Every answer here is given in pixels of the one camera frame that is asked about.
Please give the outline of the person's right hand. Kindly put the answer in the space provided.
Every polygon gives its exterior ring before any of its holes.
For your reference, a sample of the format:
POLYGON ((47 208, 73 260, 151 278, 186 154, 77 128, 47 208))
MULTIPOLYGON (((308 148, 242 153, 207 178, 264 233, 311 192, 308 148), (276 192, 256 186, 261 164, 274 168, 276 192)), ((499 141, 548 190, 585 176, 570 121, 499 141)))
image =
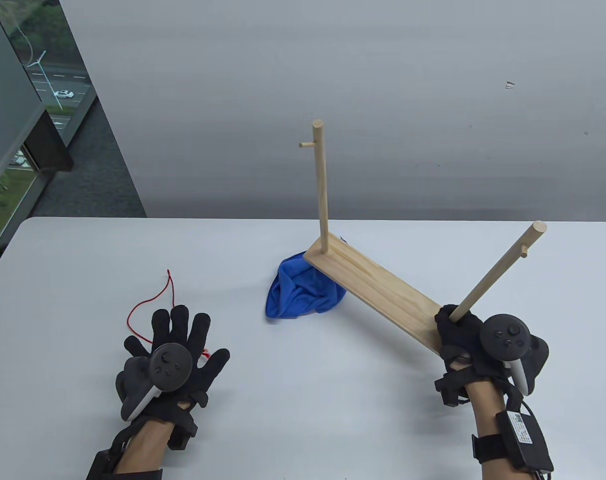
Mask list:
POLYGON ((535 389, 536 377, 549 358, 549 345, 511 314, 482 321, 468 312, 455 322, 450 318, 455 308, 445 305, 435 315, 442 344, 439 355, 447 370, 435 388, 444 405, 467 402, 467 385, 489 381, 508 398, 508 410, 519 410, 535 389))

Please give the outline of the person's left hand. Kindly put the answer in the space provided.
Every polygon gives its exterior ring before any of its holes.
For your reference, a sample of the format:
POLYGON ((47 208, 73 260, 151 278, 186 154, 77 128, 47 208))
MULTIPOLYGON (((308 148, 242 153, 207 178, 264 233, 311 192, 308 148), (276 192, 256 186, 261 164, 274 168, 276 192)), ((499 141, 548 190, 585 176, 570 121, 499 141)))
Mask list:
POLYGON ((178 305, 153 313, 151 350, 135 336, 125 339, 130 357, 117 375, 123 421, 156 419, 195 436, 197 426, 191 410, 206 407, 209 387, 230 358, 229 350, 219 349, 203 366, 198 365, 210 322, 206 313, 189 320, 188 308, 178 305))

